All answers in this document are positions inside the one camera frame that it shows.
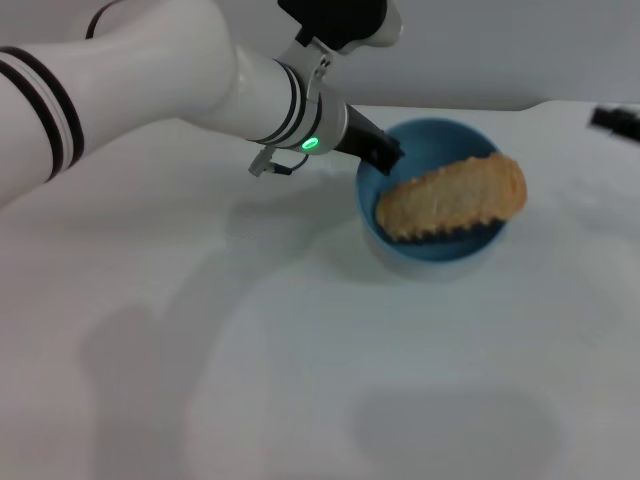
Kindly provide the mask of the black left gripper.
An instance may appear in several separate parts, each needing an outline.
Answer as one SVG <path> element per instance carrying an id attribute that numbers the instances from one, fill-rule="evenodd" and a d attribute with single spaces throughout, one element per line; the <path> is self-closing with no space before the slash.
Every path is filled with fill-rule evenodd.
<path id="1" fill-rule="evenodd" d="M 359 157 L 383 175 L 389 175 L 404 156 L 400 142 L 387 135 L 351 105 L 347 124 L 337 151 Z"/>

